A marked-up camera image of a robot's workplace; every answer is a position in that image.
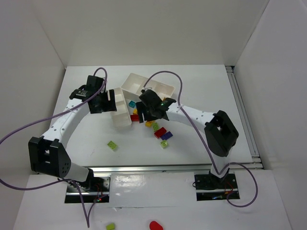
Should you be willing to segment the yellow curved striped brick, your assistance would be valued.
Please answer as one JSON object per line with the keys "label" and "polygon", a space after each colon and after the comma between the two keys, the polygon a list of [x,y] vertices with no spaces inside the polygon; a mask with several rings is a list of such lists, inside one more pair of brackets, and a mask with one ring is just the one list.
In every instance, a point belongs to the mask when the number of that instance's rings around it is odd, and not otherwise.
{"label": "yellow curved striped brick", "polygon": [[154,123],[154,121],[147,121],[147,122],[145,122],[145,126],[151,127],[153,123]]}

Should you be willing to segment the small teal square brick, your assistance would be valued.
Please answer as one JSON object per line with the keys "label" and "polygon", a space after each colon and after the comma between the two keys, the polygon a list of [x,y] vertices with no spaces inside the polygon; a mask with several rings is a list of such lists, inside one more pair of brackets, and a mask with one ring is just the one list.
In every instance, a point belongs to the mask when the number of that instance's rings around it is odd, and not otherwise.
{"label": "small teal square brick", "polygon": [[136,103],[134,101],[130,101],[128,106],[131,107],[131,108],[135,108]]}

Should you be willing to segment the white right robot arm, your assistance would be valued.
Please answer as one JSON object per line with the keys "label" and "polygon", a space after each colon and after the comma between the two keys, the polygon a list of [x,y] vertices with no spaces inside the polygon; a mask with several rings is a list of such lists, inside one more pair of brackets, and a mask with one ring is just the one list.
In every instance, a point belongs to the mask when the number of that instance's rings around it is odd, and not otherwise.
{"label": "white right robot arm", "polygon": [[228,155],[239,136],[227,113],[200,111],[180,105],[172,98],[162,100],[151,89],[142,89],[139,99],[136,106],[141,123],[163,119],[191,126],[197,131],[212,162],[207,186],[210,190],[223,186],[229,172]]}

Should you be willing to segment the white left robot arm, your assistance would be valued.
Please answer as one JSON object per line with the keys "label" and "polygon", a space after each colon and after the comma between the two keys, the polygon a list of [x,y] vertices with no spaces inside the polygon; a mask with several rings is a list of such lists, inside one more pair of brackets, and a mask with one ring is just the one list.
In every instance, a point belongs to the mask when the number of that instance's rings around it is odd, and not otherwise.
{"label": "white left robot arm", "polygon": [[73,163],[66,152],[70,137],[88,114],[116,111],[115,92],[106,90],[106,78],[89,75],[87,83],[74,90],[64,114],[41,137],[28,142],[31,170],[60,179],[74,180],[84,190],[95,189],[104,180],[90,168]]}

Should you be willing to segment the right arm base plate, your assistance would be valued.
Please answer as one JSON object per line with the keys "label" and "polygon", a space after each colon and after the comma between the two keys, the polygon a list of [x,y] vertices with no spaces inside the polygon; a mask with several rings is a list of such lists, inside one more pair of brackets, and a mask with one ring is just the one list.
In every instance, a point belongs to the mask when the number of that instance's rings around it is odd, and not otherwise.
{"label": "right arm base plate", "polygon": [[230,173],[222,181],[209,174],[195,174],[192,186],[196,190],[197,201],[213,201],[239,199],[239,190],[234,173]]}

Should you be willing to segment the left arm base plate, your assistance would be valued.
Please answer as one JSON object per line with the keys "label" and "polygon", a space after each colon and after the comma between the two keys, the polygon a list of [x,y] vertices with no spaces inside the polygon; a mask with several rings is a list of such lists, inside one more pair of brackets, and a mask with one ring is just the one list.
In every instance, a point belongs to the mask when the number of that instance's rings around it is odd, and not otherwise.
{"label": "left arm base plate", "polygon": [[[99,177],[98,181],[95,182],[90,188],[84,188],[79,183],[79,189],[81,191],[84,203],[93,203],[95,200],[97,203],[108,203],[109,202],[109,190],[110,190],[111,177],[109,175],[103,175]],[[73,183],[67,185],[65,194],[65,204],[80,204],[81,197],[79,191]]]}

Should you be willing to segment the narrow white divided tray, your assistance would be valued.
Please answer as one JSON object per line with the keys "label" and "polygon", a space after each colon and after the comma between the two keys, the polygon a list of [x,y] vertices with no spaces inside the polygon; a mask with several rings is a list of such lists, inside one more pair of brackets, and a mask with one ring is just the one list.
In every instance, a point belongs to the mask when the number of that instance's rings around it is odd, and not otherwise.
{"label": "narrow white divided tray", "polygon": [[114,94],[117,110],[110,113],[113,126],[115,128],[125,128],[131,126],[132,121],[122,89],[115,88]]}

